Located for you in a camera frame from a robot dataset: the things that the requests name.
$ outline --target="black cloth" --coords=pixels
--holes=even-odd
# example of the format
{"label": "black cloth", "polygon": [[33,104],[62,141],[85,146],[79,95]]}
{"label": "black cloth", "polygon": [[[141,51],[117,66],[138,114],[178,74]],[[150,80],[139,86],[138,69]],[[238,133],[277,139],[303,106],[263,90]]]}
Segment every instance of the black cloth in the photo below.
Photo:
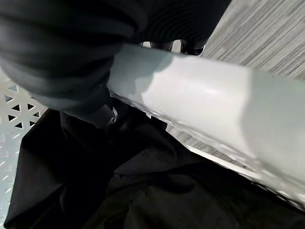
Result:
{"label": "black cloth", "polygon": [[230,0],[0,0],[0,64],[49,108],[103,125],[123,42],[207,40]]}
{"label": "black cloth", "polygon": [[108,133],[49,110],[22,140],[8,229],[304,229],[297,210],[130,109]]}

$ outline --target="white perforated surface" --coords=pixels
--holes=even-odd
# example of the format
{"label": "white perforated surface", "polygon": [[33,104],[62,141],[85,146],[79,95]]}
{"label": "white perforated surface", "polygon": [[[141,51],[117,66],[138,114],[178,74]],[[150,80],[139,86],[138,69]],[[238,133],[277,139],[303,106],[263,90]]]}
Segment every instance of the white perforated surface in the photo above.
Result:
{"label": "white perforated surface", "polygon": [[0,68],[0,228],[7,215],[21,139],[45,110]]}

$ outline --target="white tube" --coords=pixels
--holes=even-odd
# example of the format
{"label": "white tube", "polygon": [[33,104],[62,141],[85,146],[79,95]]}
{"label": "white tube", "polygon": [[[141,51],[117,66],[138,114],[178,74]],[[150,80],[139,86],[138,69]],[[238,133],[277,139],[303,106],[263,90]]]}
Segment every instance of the white tube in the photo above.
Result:
{"label": "white tube", "polygon": [[304,82],[125,45],[108,87],[250,166],[269,186],[305,190]]}

